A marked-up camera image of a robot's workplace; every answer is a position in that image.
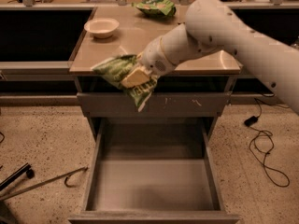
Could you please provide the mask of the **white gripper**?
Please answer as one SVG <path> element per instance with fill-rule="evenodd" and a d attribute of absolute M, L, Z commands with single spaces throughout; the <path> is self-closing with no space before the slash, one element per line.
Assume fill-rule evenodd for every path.
<path fill-rule="evenodd" d="M 176 66 L 168 61 L 163 47 L 162 38 L 159 36 L 148 43 L 141 53 L 138 66 L 131 71 L 122 81 L 125 88 L 132 88 L 144 84 L 150 80 L 150 74 L 164 76 L 175 70 Z"/>

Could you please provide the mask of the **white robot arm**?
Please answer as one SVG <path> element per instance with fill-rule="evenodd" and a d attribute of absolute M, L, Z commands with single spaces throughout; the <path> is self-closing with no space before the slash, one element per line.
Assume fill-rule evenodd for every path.
<path fill-rule="evenodd" d="M 185 22 L 151 41 L 128 75 L 126 88 L 164 76 L 178 65 L 223 50 L 299 113 L 299 50 L 248 27 L 219 0 L 196 0 Z"/>

